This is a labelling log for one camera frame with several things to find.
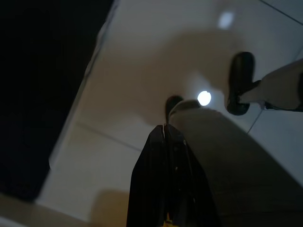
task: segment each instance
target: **white tile floor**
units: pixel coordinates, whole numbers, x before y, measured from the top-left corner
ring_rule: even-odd
[[[220,29],[226,12],[232,24]],[[303,26],[258,0],[121,0],[38,203],[102,226],[124,226],[132,169],[150,131],[164,123],[166,99],[208,90],[209,107],[248,131],[260,108],[235,117],[224,107],[231,57],[252,52],[257,80],[292,62],[302,46]],[[277,125],[282,115],[262,113],[250,134],[303,182],[297,171],[303,171],[303,144],[295,140],[302,138],[303,117],[290,113]],[[291,132],[286,137],[284,129]],[[113,206],[121,208],[119,221],[110,211],[94,214]]]

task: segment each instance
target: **foot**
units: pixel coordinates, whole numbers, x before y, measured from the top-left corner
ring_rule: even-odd
[[[250,52],[241,52],[234,56],[229,74],[229,97],[227,111],[233,115],[245,114],[250,105],[239,103],[239,96],[251,86],[255,68],[255,59]]]
[[[169,123],[169,113],[181,101],[183,101],[183,98],[181,96],[171,96],[166,100],[165,119],[167,124]]]

